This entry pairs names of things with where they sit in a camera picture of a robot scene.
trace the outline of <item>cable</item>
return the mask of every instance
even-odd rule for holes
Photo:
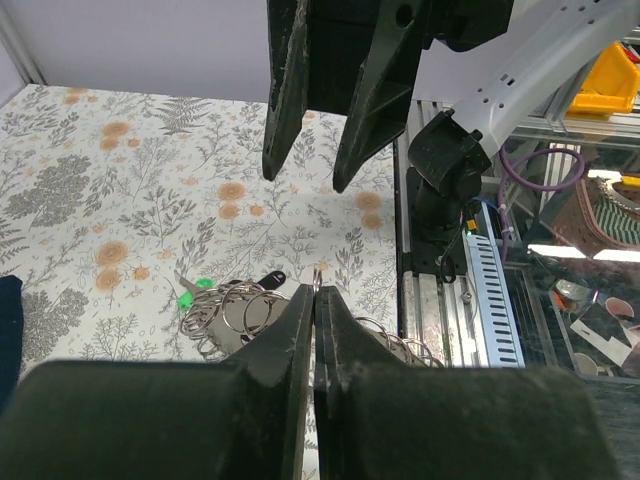
[[[440,280],[442,281],[442,283],[453,283],[456,281],[456,266],[454,263],[452,263],[449,253],[451,253],[451,250],[453,249],[456,242],[460,238],[463,228],[464,228],[464,207],[462,207],[462,211],[460,212],[460,225],[458,225],[458,229],[456,230],[455,235],[449,241],[447,248],[444,249],[444,253],[442,254],[442,257],[440,257]],[[449,269],[451,272],[451,276],[449,278],[447,278],[444,273],[444,267],[448,263],[450,263]]]
[[[578,171],[576,172],[576,174],[569,180],[566,180],[563,183],[559,183],[558,185],[539,185],[537,183],[530,182],[525,178],[522,178],[516,172],[516,167],[522,165],[523,163],[528,162],[529,160],[541,155],[548,155],[550,153],[565,153],[575,158],[578,165]],[[513,227],[509,225],[509,218],[507,217],[507,204],[505,200],[507,193],[507,184],[509,180],[514,180],[523,187],[527,187],[536,192],[557,192],[560,190],[564,190],[567,187],[572,187],[580,181],[585,170],[585,160],[582,155],[569,148],[545,148],[544,150],[538,150],[537,152],[525,155],[514,163],[510,163],[507,160],[507,153],[504,149],[504,145],[498,152],[498,155],[500,157],[500,163],[504,168],[504,173],[502,175],[502,178],[500,179],[500,185],[498,186],[498,214],[500,215],[500,223],[502,225],[502,248],[500,250],[500,260],[504,264],[507,259],[510,234],[513,233]]]

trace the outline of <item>white wall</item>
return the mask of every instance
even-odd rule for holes
[[[0,43],[0,106],[11,100],[22,87],[24,82],[4,45]]]
[[[416,98],[456,101],[508,57],[561,0],[541,0],[506,36],[423,54]],[[266,0],[5,0],[51,84],[266,101]]]

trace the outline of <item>metal bracket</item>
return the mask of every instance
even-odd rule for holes
[[[468,235],[469,258],[476,280],[480,316],[487,346],[489,366],[524,367],[511,302],[498,247],[488,238]]]

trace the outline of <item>green key tag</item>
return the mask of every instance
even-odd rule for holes
[[[213,288],[215,282],[209,278],[201,278],[195,283],[199,288]],[[189,310],[193,305],[193,293],[186,292],[178,299],[178,307],[180,310]]]

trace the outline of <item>key ring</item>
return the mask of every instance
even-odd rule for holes
[[[220,311],[220,300],[216,296],[219,294],[214,289],[196,293],[189,311],[178,324],[179,332],[193,340],[205,336],[204,331]]]
[[[393,339],[394,340],[393,343],[395,345],[398,345],[399,347],[402,347],[402,349],[404,350],[404,355],[405,355],[405,363],[407,365],[411,365],[411,360],[412,360],[413,353],[411,353],[411,350],[409,349],[409,345],[407,345],[402,338],[400,338],[399,336],[397,336],[397,335],[395,335],[393,333],[387,333],[385,336],[387,337],[387,339]]]
[[[415,340],[413,338],[405,338],[404,339],[404,343],[407,345],[418,345],[420,348],[422,348],[424,351],[427,352],[427,355],[417,355],[417,354],[413,354],[415,356],[415,358],[417,358],[418,360],[420,360],[421,363],[423,363],[425,366],[427,367],[433,367],[433,364],[435,363],[436,365],[438,365],[436,363],[436,359],[433,356],[433,353],[431,353],[431,350],[429,350],[429,347],[427,347],[427,345],[424,342],[421,342],[419,340]],[[429,359],[429,365],[427,365],[423,360],[427,358]]]
[[[227,290],[227,292],[224,294],[224,296],[222,297],[222,304],[221,304],[221,308],[222,308],[222,321],[224,322],[224,324],[229,327],[231,330],[233,330],[236,333],[239,334],[243,334],[245,333],[244,330],[238,330],[236,328],[234,328],[233,326],[231,326],[231,324],[229,323],[229,320],[227,319],[227,312],[226,312],[226,305],[227,305],[227,299],[229,298],[229,295],[231,295],[231,293],[239,288],[244,287],[246,289],[246,293],[249,294],[251,291],[251,288],[257,289],[258,293],[262,293],[264,292],[264,288],[262,288],[262,286],[258,283],[253,283],[253,282],[240,282],[240,283],[236,283],[235,285],[233,285],[229,290]]]
[[[277,290],[265,290],[258,293],[257,295],[254,295],[253,298],[251,298],[251,300],[247,302],[247,305],[244,307],[244,312],[242,312],[242,326],[244,328],[244,333],[249,338],[249,340],[253,340],[254,338],[256,338],[256,335],[264,330],[264,328],[266,328],[265,325],[269,321],[269,318],[271,318],[271,310],[273,304],[269,302],[269,313],[267,314],[264,322],[262,322],[262,324],[257,327],[252,327],[251,329],[253,329],[253,332],[249,328],[249,325],[247,324],[247,311],[249,310],[249,306],[260,297],[270,297],[276,300],[289,300],[285,295],[278,292]]]
[[[354,320],[358,321],[358,322],[367,322],[367,323],[371,323],[373,325],[375,325],[376,327],[378,327],[380,329],[380,334],[387,339],[387,348],[389,350],[391,350],[391,339],[389,339],[389,337],[387,336],[387,331],[385,330],[385,328],[379,324],[378,322],[376,322],[375,320],[373,320],[372,318],[369,317],[356,317],[354,318]]]
[[[318,267],[313,269],[313,293],[318,293],[322,288],[322,270]]]

